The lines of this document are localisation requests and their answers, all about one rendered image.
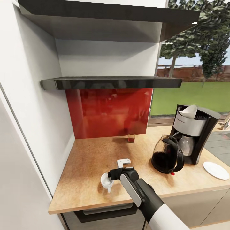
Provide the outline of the electric kettle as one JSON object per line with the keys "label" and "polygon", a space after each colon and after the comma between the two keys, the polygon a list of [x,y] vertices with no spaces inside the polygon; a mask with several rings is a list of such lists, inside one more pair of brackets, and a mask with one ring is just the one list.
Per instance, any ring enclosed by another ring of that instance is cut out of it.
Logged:
{"label": "electric kettle", "polygon": [[175,175],[184,166],[184,154],[178,141],[170,135],[162,134],[152,155],[153,167],[161,173]]}

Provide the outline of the paper coffee filter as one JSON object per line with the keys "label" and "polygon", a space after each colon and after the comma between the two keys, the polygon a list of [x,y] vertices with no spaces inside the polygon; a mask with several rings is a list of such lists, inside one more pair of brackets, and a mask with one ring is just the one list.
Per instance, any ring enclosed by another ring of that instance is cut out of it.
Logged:
{"label": "paper coffee filter", "polygon": [[179,111],[184,117],[193,119],[195,118],[195,114],[197,111],[196,105],[190,105],[186,109],[183,109],[182,111]]}

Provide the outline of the coffee cup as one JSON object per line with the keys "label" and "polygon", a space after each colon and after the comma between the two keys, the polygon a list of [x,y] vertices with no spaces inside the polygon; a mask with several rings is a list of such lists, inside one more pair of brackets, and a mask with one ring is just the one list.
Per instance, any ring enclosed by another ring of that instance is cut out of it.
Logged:
{"label": "coffee cup", "polygon": [[114,180],[111,180],[111,177],[110,178],[108,177],[108,173],[104,173],[101,177],[101,184],[110,193],[111,187],[114,184]]}

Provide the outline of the saucer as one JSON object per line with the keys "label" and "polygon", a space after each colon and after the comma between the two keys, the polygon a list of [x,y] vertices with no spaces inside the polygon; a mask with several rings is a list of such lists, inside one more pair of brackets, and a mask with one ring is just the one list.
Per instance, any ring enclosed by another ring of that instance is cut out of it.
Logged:
{"label": "saucer", "polygon": [[211,175],[222,179],[228,180],[230,178],[229,173],[220,165],[212,162],[204,162],[203,167],[208,171]]}

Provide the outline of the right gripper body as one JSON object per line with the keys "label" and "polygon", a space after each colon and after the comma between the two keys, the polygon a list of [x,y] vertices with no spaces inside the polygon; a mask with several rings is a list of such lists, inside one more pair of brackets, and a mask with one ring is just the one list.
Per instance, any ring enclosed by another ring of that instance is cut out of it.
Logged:
{"label": "right gripper body", "polygon": [[118,168],[118,169],[113,169],[111,170],[111,180],[120,180],[119,179],[119,172],[121,171],[122,168]]}

